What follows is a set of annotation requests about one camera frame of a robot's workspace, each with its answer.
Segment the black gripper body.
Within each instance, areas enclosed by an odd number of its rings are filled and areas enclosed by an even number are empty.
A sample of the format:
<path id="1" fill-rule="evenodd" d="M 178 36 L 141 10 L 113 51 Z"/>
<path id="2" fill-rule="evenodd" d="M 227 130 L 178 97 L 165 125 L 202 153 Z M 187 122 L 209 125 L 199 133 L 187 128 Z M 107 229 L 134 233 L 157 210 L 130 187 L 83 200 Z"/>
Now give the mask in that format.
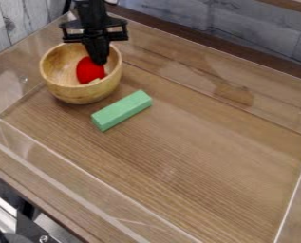
<path id="1" fill-rule="evenodd" d="M 84 38 L 105 36 L 109 41 L 127 41 L 127 21 L 125 19 L 109 17 L 105 26 L 84 27 L 79 19 L 59 24 L 63 31 L 63 41 L 66 43 L 82 43 Z"/>

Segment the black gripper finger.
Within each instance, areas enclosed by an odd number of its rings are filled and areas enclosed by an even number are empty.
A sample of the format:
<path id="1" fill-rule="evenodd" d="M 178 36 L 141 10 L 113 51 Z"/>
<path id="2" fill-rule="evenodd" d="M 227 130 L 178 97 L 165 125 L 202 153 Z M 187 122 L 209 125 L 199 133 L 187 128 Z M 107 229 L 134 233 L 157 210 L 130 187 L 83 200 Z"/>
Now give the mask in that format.
<path id="1" fill-rule="evenodd" d="M 107 62 L 107 58 L 110 55 L 110 40 L 106 36 L 98 37 L 98 64 L 103 65 Z"/>
<path id="2" fill-rule="evenodd" d="M 95 45 L 94 41 L 90 38 L 84 38 L 82 43 L 86 47 L 87 52 L 89 52 L 90 59 L 93 60 L 93 62 L 95 64 L 99 65 L 101 59 L 99 59 L 99 55 L 98 55 L 98 52 L 97 52 L 97 45 Z"/>

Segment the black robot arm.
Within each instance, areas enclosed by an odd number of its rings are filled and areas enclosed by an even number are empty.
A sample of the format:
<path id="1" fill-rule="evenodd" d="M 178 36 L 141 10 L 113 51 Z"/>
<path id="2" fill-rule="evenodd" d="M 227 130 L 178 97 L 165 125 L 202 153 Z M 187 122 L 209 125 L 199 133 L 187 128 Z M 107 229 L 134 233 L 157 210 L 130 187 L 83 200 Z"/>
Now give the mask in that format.
<path id="1" fill-rule="evenodd" d="M 98 65 L 107 63 L 113 41 L 127 41 L 127 21 L 107 14 L 106 0 L 74 0 L 78 18 L 59 24 L 66 43 L 82 43 Z"/>

